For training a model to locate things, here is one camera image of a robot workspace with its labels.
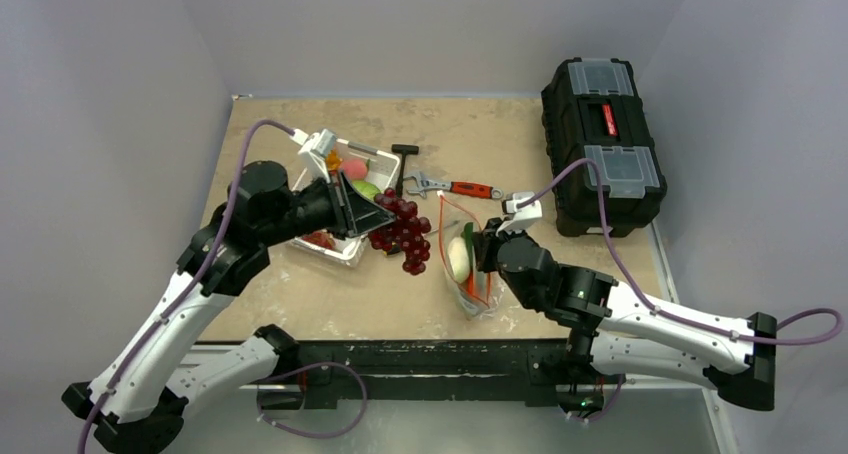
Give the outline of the orange toy carrot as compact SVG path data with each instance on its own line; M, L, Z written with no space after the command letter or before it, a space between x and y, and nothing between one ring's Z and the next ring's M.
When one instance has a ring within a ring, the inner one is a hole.
M462 289L464 297L473 305L490 306L491 281L488 273L475 272L470 274Z

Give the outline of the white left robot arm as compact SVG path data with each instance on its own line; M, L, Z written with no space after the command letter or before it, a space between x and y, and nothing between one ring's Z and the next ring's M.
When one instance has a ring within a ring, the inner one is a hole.
M238 169L228 199L179 257L155 309L95 379L71 384L65 406L82 435L110 453L159 453L185 420L236 387L284 383L305 370L299 343L274 325L190 372L178 368L206 327L270 263L272 246L317 231L357 238L395 220L340 173L294 191L286 169L257 161Z

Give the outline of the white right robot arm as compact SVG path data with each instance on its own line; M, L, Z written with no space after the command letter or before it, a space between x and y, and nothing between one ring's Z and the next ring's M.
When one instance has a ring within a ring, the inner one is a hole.
M774 317L643 301L630 284L559 263L527 233L500 231L501 223L493 218L472 234L476 268L497 273L523 308L570 329L571 347L561 355L569 378L639 373L713 389L737 407L774 409Z

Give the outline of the clear zip top bag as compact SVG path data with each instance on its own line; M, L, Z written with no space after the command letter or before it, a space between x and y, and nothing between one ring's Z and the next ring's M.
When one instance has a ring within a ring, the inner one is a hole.
M440 201L437 246L447 291L467 319L491 317L499 297L492 293L492 274L476 267L472 240L481 225L471 211L448 199L442 191L437 194Z

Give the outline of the white toy radish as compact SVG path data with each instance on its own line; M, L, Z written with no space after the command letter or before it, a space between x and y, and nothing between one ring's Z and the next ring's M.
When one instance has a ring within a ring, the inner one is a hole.
M446 250L446 271L456 283L464 283L471 274L471 265L468 262L465 243L462 237L453 238Z

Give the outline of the green toy cucumber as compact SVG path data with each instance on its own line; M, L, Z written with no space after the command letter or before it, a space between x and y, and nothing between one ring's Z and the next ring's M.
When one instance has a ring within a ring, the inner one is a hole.
M465 243L465 250L467 259L470 265L474 264L475 259L475 250L474 250L474 232L475 232L475 223L467 222L463 226L461 237Z

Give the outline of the purple toy grape bunch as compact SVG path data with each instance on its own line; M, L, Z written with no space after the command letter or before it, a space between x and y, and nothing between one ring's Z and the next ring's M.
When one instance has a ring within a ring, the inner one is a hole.
M417 276L426 270L431 243L426 235L432 231L427 217L419 215L418 204L405 200L392 188L377 194L374 201L395 215L395 220L368 234L373 249L390 254L403 254L402 269Z

